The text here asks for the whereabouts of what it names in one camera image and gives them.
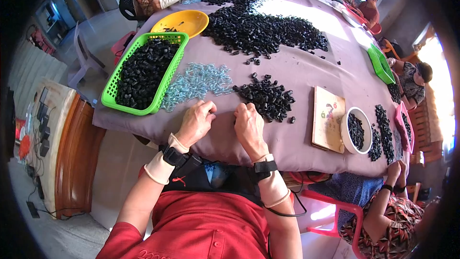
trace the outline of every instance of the clear blue plastic part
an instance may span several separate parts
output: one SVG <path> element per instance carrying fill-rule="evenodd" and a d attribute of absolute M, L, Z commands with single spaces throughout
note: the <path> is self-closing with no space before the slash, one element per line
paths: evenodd
<path fill-rule="evenodd" d="M 189 63 L 184 73 L 178 73 L 174 82 L 169 84 L 161 108 L 172 112 L 179 103 L 197 97 L 204 100 L 208 92 L 216 96 L 232 93 L 229 71 L 225 65 L 215 67 L 214 64 Z"/>

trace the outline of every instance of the book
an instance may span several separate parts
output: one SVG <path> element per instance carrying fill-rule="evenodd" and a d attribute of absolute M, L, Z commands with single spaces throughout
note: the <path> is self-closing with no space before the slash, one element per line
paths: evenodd
<path fill-rule="evenodd" d="M 340 121 L 345 115 L 345 99 L 315 86 L 313 114 L 312 145 L 343 153 L 345 146 L 340 134 Z"/>

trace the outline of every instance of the pink plastic basket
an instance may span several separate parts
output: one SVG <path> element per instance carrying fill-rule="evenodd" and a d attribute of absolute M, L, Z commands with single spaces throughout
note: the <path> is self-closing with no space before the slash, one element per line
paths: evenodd
<path fill-rule="evenodd" d="M 410 137 L 411 137 L 410 141 L 409 141 L 409 136 L 406 131 L 406 126 L 404 125 L 403 116 L 401 115 L 402 113 L 406 115 L 407 121 L 409 122 L 409 125 L 410 125 Z M 399 130 L 399 133 L 401 134 L 401 143 L 402 143 L 403 150 L 409 153 L 412 153 L 412 151 L 414 150 L 414 141 L 415 141 L 414 129 L 412 128 L 412 123 L 410 122 L 409 113 L 407 112 L 406 106 L 404 105 L 404 102 L 402 101 L 401 101 L 401 104 L 396 108 L 395 124 L 396 124 L 396 128 Z"/>

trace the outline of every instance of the red plate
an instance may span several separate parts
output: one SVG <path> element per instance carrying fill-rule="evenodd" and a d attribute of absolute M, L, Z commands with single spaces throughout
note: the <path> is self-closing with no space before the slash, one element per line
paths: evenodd
<path fill-rule="evenodd" d="M 356 10 L 354 9 L 351 5 L 349 5 L 348 3 L 346 3 L 344 1 L 344 5 L 345 7 L 348 9 L 348 11 L 356 18 L 358 19 L 358 21 L 361 23 L 361 24 L 364 24 L 366 22 L 366 20 L 364 18 L 362 18 L 359 14 L 356 14 L 355 12 L 353 12 L 353 10 Z"/>

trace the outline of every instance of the black pants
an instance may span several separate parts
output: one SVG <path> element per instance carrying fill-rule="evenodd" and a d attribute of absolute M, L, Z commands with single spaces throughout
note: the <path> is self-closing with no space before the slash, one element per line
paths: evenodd
<path fill-rule="evenodd" d="M 176 170 L 169 177 L 169 184 L 165 185 L 163 192 L 179 190 L 192 192 L 226 192 L 243 196 L 251 202 L 262 206 L 260 192 L 257 184 L 253 184 L 248 176 L 247 167 L 236 166 L 220 188 L 213 188 L 207 178 L 204 165 L 187 174 L 182 181 L 173 181 Z"/>

